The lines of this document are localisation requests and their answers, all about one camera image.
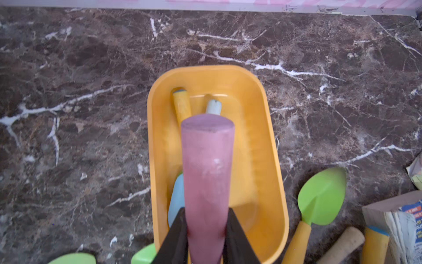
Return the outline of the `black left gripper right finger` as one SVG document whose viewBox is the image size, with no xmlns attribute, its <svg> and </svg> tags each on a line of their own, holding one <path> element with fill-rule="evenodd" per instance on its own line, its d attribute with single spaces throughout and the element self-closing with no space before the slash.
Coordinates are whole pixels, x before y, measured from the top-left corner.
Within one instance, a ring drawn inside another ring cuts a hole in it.
<svg viewBox="0 0 422 264">
<path fill-rule="evenodd" d="M 224 264 L 260 264 L 232 208 L 229 208 L 223 249 Z"/>
</svg>

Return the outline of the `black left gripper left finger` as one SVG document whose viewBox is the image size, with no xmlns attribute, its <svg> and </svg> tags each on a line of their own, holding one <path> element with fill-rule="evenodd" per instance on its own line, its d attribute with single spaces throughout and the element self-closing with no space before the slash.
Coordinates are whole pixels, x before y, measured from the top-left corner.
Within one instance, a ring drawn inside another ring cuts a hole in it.
<svg viewBox="0 0 422 264">
<path fill-rule="evenodd" d="M 189 245 L 185 208 L 181 208 L 152 264 L 187 264 Z"/>
</svg>

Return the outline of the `green shovel blue-tipped handle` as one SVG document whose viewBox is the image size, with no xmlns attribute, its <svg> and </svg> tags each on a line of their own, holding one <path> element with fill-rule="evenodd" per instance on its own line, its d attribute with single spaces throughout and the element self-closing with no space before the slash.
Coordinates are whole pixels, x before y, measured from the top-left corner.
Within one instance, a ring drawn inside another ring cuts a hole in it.
<svg viewBox="0 0 422 264">
<path fill-rule="evenodd" d="M 131 259 L 131 264 L 151 264 L 156 257 L 156 247 L 152 243 L 138 251 Z"/>
</svg>

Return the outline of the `light blue shovel white handle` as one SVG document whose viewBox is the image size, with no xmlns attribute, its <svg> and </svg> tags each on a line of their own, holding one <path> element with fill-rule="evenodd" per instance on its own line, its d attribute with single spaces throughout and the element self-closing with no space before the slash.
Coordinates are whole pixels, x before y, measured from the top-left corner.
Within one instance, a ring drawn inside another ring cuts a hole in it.
<svg viewBox="0 0 422 264">
<path fill-rule="evenodd" d="M 206 114 L 220 115 L 222 111 L 222 103 L 218 100 L 212 99 L 208 101 Z M 172 226 L 179 210 L 185 207 L 185 191 L 184 191 L 184 176 L 181 171 L 176 178 L 173 192 L 170 199 L 168 211 L 168 224 Z"/>
</svg>

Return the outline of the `green shovel yellow handle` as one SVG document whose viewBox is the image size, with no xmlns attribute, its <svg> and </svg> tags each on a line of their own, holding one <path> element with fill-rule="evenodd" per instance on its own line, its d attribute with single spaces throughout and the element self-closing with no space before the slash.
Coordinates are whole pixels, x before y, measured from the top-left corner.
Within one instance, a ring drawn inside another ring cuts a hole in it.
<svg viewBox="0 0 422 264">
<path fill-rule="evenodd" d="M 312 224 L 328 225 L 337 217 L 344 203 L 347 172 L 333 167 L 311 177 L 297 198 L 302 220 L 285 252 L 283 264 L 304 263 Z"/>
</svg>

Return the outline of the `purple shovel pink handle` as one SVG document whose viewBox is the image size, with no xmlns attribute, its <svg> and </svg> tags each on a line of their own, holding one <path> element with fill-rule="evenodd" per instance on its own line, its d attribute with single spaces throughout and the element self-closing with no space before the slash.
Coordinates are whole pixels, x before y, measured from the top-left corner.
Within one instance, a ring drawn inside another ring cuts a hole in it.
<svg viewBox="0 0 422 264">
<path fill-rule="evenodd" d="M 234 123 L 215 114 L 181 123 L 185 216 L 191 261 L 218 264 L 226 236 Z"/>
</svg>

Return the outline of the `blue shovel wooden handle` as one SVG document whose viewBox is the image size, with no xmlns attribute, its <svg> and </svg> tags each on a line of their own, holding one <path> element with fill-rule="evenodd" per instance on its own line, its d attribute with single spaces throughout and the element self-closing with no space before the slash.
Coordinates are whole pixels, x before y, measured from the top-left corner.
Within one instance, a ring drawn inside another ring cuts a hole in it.
<svg viewBox="0 0 422 264">
<path fill-rule="evenodd" d="M 340 264 L 365 241 L 364 234 L 355 227 L 347 227 L 336 243 L 316 262 L 317 264 Z"/>
</svg>

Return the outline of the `green leaf shovel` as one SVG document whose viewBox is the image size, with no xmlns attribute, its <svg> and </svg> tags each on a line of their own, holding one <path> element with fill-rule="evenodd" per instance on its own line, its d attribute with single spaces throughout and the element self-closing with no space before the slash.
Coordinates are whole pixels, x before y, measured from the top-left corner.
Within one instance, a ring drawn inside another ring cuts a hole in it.
<svg viewBox="0 0 422 264">
<path fill-rule="evenodd" d="M 187 90 L 177 88 L 173 91 L 173 104 L 179 128 L 181 123 L 192 116 L 190 96 Z"/>
</svg>

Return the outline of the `green shovel under left arm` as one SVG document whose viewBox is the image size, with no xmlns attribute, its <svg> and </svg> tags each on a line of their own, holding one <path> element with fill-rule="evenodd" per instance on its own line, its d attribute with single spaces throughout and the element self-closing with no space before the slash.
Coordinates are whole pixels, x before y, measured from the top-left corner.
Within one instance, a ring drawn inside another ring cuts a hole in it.
<svg viewBox="0 0 422 264">
<path fill-rule="evenodd" d="M 57 257 L 48 264 L 97 264 L 96 258 L 88 253 L 71 253 Z"/>
</svg>

